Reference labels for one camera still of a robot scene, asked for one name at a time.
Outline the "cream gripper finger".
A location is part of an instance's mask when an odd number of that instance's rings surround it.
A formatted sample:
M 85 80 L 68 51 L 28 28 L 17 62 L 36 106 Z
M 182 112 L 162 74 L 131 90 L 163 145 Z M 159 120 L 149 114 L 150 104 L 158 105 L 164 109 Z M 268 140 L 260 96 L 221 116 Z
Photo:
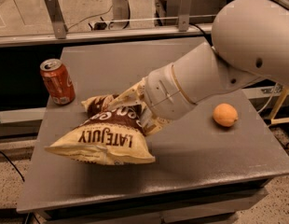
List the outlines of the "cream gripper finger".
M 146 105 L 142 105 L 140 121 L 146 136 L 158 133 L 164 127 L 164 120 L 154 115 Z
M 126 91 L 122 92 L 116 99 L 107 105 L 108 110 L 114 110 L 120 107 L 134 106 L 141 103 L 138 91 L 139 85 L 135 84 Z

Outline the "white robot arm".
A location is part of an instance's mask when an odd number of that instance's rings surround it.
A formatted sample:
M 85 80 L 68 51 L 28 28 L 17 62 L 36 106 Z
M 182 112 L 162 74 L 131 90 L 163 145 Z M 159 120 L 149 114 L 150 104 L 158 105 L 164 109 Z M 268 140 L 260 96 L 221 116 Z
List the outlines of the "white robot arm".
M 269 79 L 289 87 L 289 10 L 269 0 L 234 0 L 213 21 L 203 42 L 149 73 L 105 105 L 144 105 L 147 134 L 180 119 L 200 102 Z

